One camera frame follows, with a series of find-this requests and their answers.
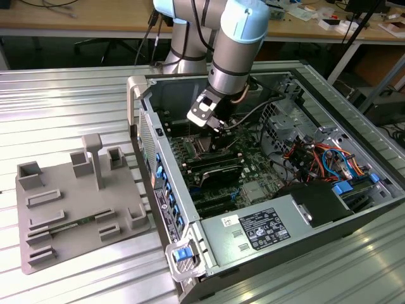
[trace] metal table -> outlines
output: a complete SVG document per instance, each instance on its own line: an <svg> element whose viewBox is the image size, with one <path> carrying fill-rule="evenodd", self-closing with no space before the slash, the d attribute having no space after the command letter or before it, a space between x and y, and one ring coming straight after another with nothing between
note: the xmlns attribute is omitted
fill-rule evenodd
<svg viewBox="0 0 405 304"><path fill-rule="evenodd" d="M269 64L300 66L306 69L310 81L318 77L298 61L254 67ZM17 163L37 160L42 167L66 163L69 153L82 147L81 135L98 132L105 147L121 147L145 207L150 210L127 133L125 84L131 75L153 72L148 67L113 67L0 75L2 303L178 303L155 228L32 275L20 270L13 190ZM338 107L342 97L333 88L319 90L331 94L329 98L335 98ZM369 125L358 129L370 141L373 136L381 136ZM375 146L381 153L385 151L398 169L405 167L400 151L377 142ZM202 303L403 303L404 252L402 205L351 236L240 282Z"/></svg>

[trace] orange wire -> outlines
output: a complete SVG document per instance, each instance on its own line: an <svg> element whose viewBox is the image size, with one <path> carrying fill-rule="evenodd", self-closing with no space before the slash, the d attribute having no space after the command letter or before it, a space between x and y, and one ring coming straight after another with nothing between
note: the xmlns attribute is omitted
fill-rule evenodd
<svg viewBox="0 0 405 304"><path fill-rule="evenodd" d="M338 150L340 152L343 152L343 153L345 153L347 155L350 155L349 152L347 152L347 151L345 151L345 150L343 150L343 149L341 149L339 147L330 147L330 146L327 146L327 145L324 145L324 144L317 144L316 146L321 148L321 149L324 149L324 150L336 149L336 150ZM354 171L356 171L356 173L359 174L359 175L364 175L363 171L359 168L358 164L356 163L356 160L354 158L352 158L352 160L353 160L353 164L351 164L351 165L352 165Z"/></svg>

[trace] blue plastic clip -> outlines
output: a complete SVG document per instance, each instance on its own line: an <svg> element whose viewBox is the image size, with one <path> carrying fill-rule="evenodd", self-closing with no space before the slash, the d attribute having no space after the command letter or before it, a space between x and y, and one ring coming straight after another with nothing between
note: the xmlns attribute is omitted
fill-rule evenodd
<svg viewBox="0 0 405 304"><path fill-rule="evenodd" d="M175 216L178 213L180 213L180 210L178 209L178 206L175 205L174 208L173 208L173 215Z"/></svg>
<svg viewBox="0 0 405 304"><path fill-rule="evenodd" d="M181 261L184 261L184 260L186 260L188 258L193 257L191 248L189 248L189 247L178 249L178 250L176 250L174 252L173 255L175 256L176 262L181 262Z"/></svg>
<svg viewBox="0 0 405 304"><path fill-rule="evenodd" d="M349 184L349 182L344 180L343 182L337 182L332 189L336 194L341 195L343 193L352 191L353 187Z"/></svg>
<svg viewBox="0 0 405 304"><path fill-rule="evenodd" d="M173 204L176 202L175 196L173 193L169 195L170 206L173 207Z"/></svg>
<svg viewBox="0 0 405 304"><path fill-rule="evenodd" d="M162 174L163 174L163 166L159 166L156 171L156 177L160 178L160 177L162 177Z"/></svg>
<svg viewBox="0 0 405 304"><path fill-rule="evenodd" d="M380 178L378 177L378 175L376 173L371 173L370 179L374 184L380 181Z"/></svg>

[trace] warning label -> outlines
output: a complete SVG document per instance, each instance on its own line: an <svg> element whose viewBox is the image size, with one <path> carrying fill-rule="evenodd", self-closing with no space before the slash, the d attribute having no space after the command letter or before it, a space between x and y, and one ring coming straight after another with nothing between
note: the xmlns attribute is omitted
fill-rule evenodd
<svg viewBox="0 0 405 304"><path fill-rule="evenodd" d="M241 217L239 222L255 250L291 238L274 208Z"/></svg>

